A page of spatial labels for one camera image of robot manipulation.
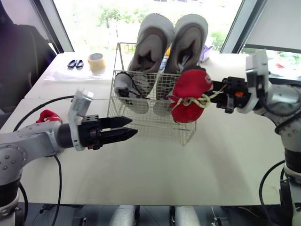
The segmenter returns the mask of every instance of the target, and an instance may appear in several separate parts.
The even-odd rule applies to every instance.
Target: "plastic bag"
[[[89,65],[84,65],[82,69],[75,67],[69,69],[66,65],[50,71],[44,80],[46,81],[93,81],[93,80],[111,80],[113,72],[108,69],[92,71]]]

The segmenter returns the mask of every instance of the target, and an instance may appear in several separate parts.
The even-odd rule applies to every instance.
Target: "black scissors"
[[[82,69],[83,66],[84,66],[84,62],[82,60],[72,60],[67,65],[68,68],[76,67],[76,69]]]

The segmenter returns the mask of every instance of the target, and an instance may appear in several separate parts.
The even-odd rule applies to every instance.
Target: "white table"
[[[100,81],[45,81],[44,79],[56,68],[67,67],[72,59],[83,59],[85,69],[88,69],[87,56],[79,56],[74,52],[58,54],[50,66],[41,75],[33,88],[27,93],[25,99],[55,99],[58,97],[74,95],[78,87],[85,87],[94,93],[94,99],[108,100],[110,98],[111,78],[113,76],[112,62],[108,63],[110,80]],[[245,77],[246,55],[243,54],[213,54],[202,64],[213,80],[221,81],[223,78]]]
[[[94,93],[94,99],[108,100],[110,98],[111,80],[113,77],[113,66],[108,64],[106,80],[96,81],[45,81],[44,79],[57,68],[67,67],[73,59],[82,59],[84,69],[89,71],[88,56],[78,55],[75,52],[64,52],[58,54],[49,67],[41,75],[33,88],[25,96],[26,99],[55,99],[63,96],[74,95],[78,87],[85,87]]]
[[[27,112],[45,101],[22,100],[0,132],[11,132]],[[47,109],[66,122],[69,106],[69,100],[62,100]],[[105,117],[107,108],[108,100],[94,100],[88,114]],[[22,126],[34,123],[40,112]],[[198,120],[198,129],[185,147],[161,137],[135,136],[101,150],[66,149],[59,155],[62,203],[258,205],[262,176],[284,158],[274,127],[264,117],[226,114],[212,104]],[[279,203],[280,170],[274,170],[266,180],[266,204]],[[22,183],[30,202],[56,203],[58,181],[53,158],[35,160],[24,168]]]

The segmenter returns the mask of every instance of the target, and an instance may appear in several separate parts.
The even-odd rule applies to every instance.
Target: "black chair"
[[[35,27],[14,24],[0,2],[1,112],[13,112],[55,56]],[[1,112],[0,128],[7,117]]]

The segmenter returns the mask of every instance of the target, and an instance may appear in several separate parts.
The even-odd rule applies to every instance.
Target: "yellow string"
[[[211,103],[211,99],[216,97],[217,95],[219,95],[223,89],[226,87],[226,85],[224,85],[219,91],[215,92],[214,94],[212,94],[211,96],[208,96],[206,94],[202,94],[202,96],[200,98],[194,98],[194,97],[188,97],[188,98],[179,98],[178,102],[176,103],[176,105],[172,108],[172,111],[180,105],[180,103],[183,101],[183,105],[184,106],[189,106],[192,102],[195,103],[197,106],[201,107],[201,108],[206,108],[210,105]]]

